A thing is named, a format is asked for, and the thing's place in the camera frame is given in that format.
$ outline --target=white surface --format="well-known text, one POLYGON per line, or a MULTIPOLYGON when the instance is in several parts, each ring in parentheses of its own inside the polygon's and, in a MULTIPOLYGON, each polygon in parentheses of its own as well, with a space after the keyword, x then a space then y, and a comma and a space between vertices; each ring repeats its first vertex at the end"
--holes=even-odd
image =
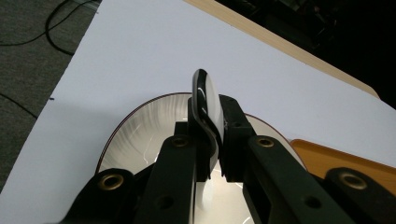
POLYGON ((396 112, 370 94, 181 0, 104 1, 0 195, 0 223, 62 219, 121 120, 191 91, 198 68, 289 139, 396 166, 396 112))

